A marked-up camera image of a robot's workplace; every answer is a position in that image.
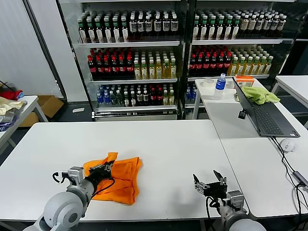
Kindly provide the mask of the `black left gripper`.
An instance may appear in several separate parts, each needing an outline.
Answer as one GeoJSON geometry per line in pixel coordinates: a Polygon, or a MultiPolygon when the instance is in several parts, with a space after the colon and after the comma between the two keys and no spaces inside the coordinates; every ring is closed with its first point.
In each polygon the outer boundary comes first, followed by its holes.
{"type": "Polygon", "coordinates": [[[97,187],[101,181],[111,178],[112,167],[113,161],[90,167],[90,174],[87,176],[87,180],[97,187]]]}

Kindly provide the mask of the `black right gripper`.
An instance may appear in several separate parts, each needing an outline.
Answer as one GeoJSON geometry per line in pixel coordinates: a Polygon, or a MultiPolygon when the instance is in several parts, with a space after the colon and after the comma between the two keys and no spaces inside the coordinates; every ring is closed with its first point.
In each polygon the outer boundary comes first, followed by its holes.
{"type": "Polygon", "coordinates": [[[226,199],[227,198],[227,178],[223,177],[219,172],[213,170],[217,180],[219,182],[213,182],[209,184],[205,184],[201,182],[195,174],[193,174],[194,180],[194,188],[198,192],[204,192],[204,196],[210,196],[213,199],[220,198],[226,199]]]}

